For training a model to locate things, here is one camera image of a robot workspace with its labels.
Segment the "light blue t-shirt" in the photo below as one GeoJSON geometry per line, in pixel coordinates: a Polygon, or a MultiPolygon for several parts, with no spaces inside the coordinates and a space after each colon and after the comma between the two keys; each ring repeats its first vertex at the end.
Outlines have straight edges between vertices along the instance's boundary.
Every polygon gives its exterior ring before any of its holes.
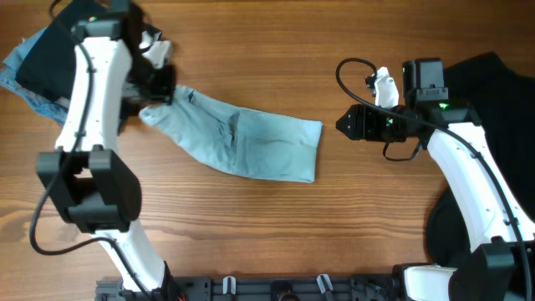
{"type": "Polygon", "coordinates": [[[139,117],[218,171],[260,180],[315,180],[320,121],[230,105],[181,85],[170,104],[147,106],[139,117]]]}

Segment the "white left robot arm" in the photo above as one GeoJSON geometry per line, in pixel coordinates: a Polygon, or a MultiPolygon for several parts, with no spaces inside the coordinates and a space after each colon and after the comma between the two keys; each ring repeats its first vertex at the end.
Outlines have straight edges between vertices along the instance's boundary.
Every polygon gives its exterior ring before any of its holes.
{"type": "Polygon", "coordinates": [[[36,172],[43,198],[61,218],[99,243],[121,274],[118,295],[127,300],[180,300],[180,287],[155,252],[139,219],[140,182],[120,159],[120,109],[168,105],[176,69],[170,44],[142,43],[147,17],[130,1],[111,1],[67,30],[76,71],[69,112],[53,151],[39,154],[36,172]],[[126,84],[134,88],[124,91],[126,84]]]}

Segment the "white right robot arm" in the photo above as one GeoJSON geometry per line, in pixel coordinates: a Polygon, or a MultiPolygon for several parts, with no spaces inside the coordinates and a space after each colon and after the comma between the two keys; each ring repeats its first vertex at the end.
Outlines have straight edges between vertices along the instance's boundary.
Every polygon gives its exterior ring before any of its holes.
{"type": "Polygon", "coordinates": [[[438,59],[403,65],[397,87],[386,68],[365,80],[373,102],[356,97],[337,121],[351,140],[385,145],[417,139],[440,167],[467,232],[470,252],[457,268],[397,265],[381,284],[387,300],[531,300],[534,224],[492,158],[482,121],[466,100],[450,96],[438,59]]]}

